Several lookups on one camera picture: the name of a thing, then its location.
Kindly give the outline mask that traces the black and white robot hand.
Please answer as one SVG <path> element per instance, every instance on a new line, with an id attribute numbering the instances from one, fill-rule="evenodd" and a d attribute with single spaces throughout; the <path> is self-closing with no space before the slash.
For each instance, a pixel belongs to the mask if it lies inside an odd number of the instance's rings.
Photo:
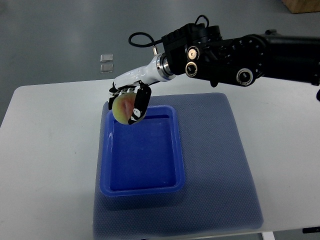
<path id="1" fill-rule="evenodd" d="M 167 80 L 161 66 L 163 56 L 163 54 L 157 54 L 148 65 L 128 71 L 113 80 L 112 87 L 109 89 L 109 110 L 112 111 L 113 102 L 119 95 L 136 93 L 133 113 L 128 124 L 124 125 L 136 124 L 146 116 L 152 93 L 150 85 Z"/>

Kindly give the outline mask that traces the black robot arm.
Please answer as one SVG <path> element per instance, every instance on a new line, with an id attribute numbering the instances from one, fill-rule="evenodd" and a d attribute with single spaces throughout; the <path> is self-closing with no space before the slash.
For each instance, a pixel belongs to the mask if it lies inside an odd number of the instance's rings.
<path id="1" fill-rule="evenodd" d="M 276 30 L 222 39 L 217 25 L 188 23 L 161 38 L 170 72 L 247 87 L 260 77 L 320 84 L 320 39 Z"/>

